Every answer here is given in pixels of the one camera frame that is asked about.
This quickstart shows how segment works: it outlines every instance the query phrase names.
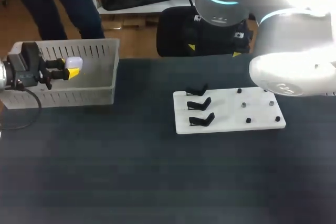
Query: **black bracket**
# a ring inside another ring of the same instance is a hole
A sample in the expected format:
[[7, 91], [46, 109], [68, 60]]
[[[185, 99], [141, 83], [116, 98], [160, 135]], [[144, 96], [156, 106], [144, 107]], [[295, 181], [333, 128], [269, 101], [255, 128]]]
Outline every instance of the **black bracket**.
[[185, 92], [187, 93], [187, 95], [197, 95], [197, 96], [201, 97], [205, 94], [205, 92], [207, 90], [208, 90], [208, 84], [204, 85], [202, 90], [186, 88]]
[[215, 119], [215, 113], [211, 113], [207, 119], [189, 118], [190, 126], [208, 127]]
[[187, 102], [188, 110], [202, 110], [205, 111], [211, 103], [211, 98], [208, 97], [203, 104], [197, 102]]

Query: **dark table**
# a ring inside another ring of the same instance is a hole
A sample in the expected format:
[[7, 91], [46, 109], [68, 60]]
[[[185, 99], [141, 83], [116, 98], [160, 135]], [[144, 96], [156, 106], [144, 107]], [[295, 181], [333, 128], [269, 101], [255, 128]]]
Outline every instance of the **dark table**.
[[254, 86], [248, 63], [121, 60], [113, 106], [3, 132], [0, 223], [335, 224], [336, 98], [277, 96], [283, 130], [176, 134], [174, 91]]

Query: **shelf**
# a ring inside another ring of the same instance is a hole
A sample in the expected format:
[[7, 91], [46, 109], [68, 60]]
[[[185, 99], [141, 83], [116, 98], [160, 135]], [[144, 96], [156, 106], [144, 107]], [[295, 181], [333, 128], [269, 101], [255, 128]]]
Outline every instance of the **shelf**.
[[161, 13], [170, 7], [178, 6], [190, 6], [189, 0], [170, 0], [123, 10], [105, 10], [103, 7], [99, 7], [98, 12], [100, 14]]

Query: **floor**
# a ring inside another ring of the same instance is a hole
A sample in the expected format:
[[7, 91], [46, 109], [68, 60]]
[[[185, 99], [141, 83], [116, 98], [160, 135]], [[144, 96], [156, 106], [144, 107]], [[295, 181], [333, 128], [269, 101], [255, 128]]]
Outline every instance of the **floor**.
[[[56, 0], [69, 39], [79, 39], [79, 33], [70, 22], [62, 5]], [[156, 26], [138, 28], [144, 17], [127, 17], [128, 23], [120, 30], [121, 17], [103, 17], [107, 38], [119, 38], [121, 58], [158, 58]], [[8, 7], [0, 6], [0, 57], [3, 58], [17, 41], [40, 40], [37, 28], [20, 0], [8, 0]]]

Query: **person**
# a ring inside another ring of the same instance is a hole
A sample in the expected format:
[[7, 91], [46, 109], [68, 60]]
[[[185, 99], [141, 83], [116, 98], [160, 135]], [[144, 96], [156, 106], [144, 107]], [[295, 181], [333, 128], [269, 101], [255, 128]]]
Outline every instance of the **person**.
[[[21, 0], [33, 17], [42, 40], [67, 39], [54, 0]], [[82, 39], [104, 38], [99, 13], [92, 0], [60, 0]]]

